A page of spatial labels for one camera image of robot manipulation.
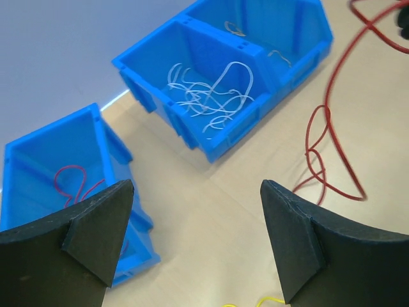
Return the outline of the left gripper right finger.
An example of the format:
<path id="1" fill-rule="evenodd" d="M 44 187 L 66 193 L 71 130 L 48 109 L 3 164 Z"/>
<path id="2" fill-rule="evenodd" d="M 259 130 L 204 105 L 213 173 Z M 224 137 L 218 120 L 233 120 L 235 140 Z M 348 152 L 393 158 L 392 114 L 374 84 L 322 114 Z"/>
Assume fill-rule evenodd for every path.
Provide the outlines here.
<path id="1" fill-rule="evenodd" d="M 347 219 L 272 180 L 260 195 L 286 304 L 408 305 L 407 235 Z"/>

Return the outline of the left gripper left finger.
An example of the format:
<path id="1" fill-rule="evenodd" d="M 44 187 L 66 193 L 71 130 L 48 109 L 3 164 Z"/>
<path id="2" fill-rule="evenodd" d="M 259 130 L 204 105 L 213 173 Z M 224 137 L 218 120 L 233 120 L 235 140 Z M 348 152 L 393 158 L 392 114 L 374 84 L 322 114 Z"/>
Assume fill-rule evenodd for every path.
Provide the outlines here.
<path id="1" fill-rule="evenodd" d="M 1 232 L 1 306 L 101 306 L 134 199 L 122 180 L 71 207 Z"/>

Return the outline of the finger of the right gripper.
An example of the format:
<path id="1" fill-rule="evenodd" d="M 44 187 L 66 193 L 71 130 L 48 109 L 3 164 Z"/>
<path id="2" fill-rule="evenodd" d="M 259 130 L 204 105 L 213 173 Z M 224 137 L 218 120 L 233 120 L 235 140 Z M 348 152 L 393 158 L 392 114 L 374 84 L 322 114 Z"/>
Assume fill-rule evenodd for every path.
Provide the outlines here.
<path id="1" fill-rule="evenodd" d="M 396 24 L 402 31 L 408 31 L 408 5 L 405 5 L 400 9 Z"/>

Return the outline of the small blue bin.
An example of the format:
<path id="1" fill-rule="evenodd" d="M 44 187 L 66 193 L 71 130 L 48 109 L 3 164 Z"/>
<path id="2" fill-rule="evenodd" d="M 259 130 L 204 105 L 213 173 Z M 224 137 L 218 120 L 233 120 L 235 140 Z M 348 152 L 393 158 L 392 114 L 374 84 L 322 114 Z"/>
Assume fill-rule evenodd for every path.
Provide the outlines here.
<path id="1" fill-rule="evenodd" d="M 8 143 L 4 149 L 1 229 L 10 230 L 132 180 L 132 154 L 96 104 Z M 153 221 L 134 193 L 113 284 L 160 262 Z"/>

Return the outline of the right blue bin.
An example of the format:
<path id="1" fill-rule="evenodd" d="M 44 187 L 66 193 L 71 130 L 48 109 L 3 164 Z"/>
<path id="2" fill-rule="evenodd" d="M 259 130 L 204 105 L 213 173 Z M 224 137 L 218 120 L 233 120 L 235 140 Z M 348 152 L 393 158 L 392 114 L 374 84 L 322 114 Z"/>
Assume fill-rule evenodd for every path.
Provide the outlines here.
<path id="1" fill-rule="evenodd" d="M 197 1 L 184 12 L 261 47 L 268 74 L 284 94 L 300 86 L 332 46 L 321 1 Z"/>

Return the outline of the middle blue bin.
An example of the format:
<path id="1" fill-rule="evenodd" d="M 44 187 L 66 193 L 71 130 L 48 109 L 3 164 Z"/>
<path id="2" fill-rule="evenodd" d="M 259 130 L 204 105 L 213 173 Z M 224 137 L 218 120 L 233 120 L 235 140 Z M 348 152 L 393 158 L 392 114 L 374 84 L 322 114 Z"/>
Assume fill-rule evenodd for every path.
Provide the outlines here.
<path id="1" fill-rule="evenodd" d="M 214 162 L 269 110 L 274 95 L 255 48 L 172 20 L 112 64 L 135 99 Z"/>

